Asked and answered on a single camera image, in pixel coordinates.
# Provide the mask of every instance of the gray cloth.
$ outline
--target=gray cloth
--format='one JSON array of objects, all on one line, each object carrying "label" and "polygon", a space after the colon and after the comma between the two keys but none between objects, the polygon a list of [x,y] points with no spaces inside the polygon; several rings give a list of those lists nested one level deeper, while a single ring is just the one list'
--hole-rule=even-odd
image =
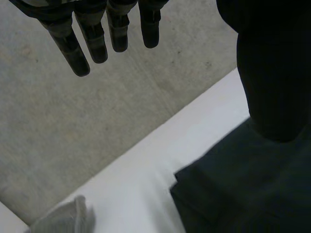
[{"label": "gray cloth", "polygon": [[85,197],[77,196],[35,222],[25,233],[92,233],[93,209],[87,209]]}]

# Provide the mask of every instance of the black object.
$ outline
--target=black object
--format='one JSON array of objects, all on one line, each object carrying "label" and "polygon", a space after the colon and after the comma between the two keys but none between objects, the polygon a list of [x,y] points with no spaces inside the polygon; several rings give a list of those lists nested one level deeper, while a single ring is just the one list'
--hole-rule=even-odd
[{"label": "black object", "polygon": [[171,194],[187,233],[309,232],[311,125],[290,143],[250,121],[176,173]]},{"label": "black object", "polygon": [[175,174],[188,233],[311,230],[311,2],[217,0],[251,118]]},{"label": "black object", "polygon": [[[72,30],[72,12],[79,23],[90,55],[95,63],[108,59],[101,19],[107,10],[114,51],[128,47],[127,14],[138,0],[9,0],[24,14],[38,19],[49,31],[73,72],[87,75],[89,65]],[[153,48],[159,42],[160,9],[168,0],[140,0],[141,30],[144,44]]]},{"label": "black object", "polygon": [[41,23],[49,31],[73,72],[80,77],[89,74],[89,65],[72,30],[72,18]]},{"label": "black object", "polygon": [[239,33],[237,63],[254,127],[288,142],[308,123],[311,2],[217,0]]},{"label": "black object", "polygon": [[168,0],[140,0],[140,26],[142,38],[147,48],[154,48],[159,43],[160,10]]},{"label": "black object", "polygon": [[130,24],[127,14],[136,5],[137,0],[109,0],[107,17],[112,47],[115,52],[127,50],[127,28]]}]

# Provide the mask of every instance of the gray concrete surface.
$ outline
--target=gray concrete surface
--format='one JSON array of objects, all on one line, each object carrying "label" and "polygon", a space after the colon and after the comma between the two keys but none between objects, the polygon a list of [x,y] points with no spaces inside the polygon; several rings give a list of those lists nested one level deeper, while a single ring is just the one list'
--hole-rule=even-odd
[{"label": "gray concrete surface", "polygon": [[[0,2],[0,201],[30,224],[236,65],[237,35],[215,0],[171,0],[161,40],[144,47],[138,8],[129,48],[75,76],[47,31]],[[108,32],[106,16],[102,20]]]}]

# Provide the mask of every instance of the robotic hand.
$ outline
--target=robotic hand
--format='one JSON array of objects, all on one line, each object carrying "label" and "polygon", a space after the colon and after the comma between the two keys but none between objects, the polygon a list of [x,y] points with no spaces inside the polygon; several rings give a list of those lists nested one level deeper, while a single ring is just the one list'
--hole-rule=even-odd
[{"label": "robotic hand", "polygon": [[72,30],[72,12],[78,21],[95,63],[108,59],[101,19],[107,11],[114,51],[127,49],[127,14],[138,2],[141,31],[147,48],[159,42],[160,10],[168,0],[9,0],[24,14],[36,18],[49,31],[73,72],[82,77],[90,72],[88,62]]}]

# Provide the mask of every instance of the black robotic finger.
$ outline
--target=black robotic finger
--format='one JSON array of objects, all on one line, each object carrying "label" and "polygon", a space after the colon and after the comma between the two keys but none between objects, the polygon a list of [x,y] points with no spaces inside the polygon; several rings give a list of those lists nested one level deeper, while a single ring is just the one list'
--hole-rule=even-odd
[{"label": "black robotic finger", "polygon": [[154,48],[159,43],[159,23],[162,7],[168,0],[139,0],[140,24],[144,44]]},{"label": "black robotic finger", "polygon": [[101,24],[106,3],[107,0],[83,0],[75,3],[75,16],[95,63],[103,63],[108,59]]},{"label": "black robotic finger", "polygon": [[136,5],[137,0],[108,0],[107,17],[111,43],[114,51],[127,49],[127,28],[130,24],[127,14]]},{"label": "black robotic finger", "polygon": [[73,72],[80,77],[89,74],[89,65],[71,27],[72,17],[40,22],[49,31]]}]

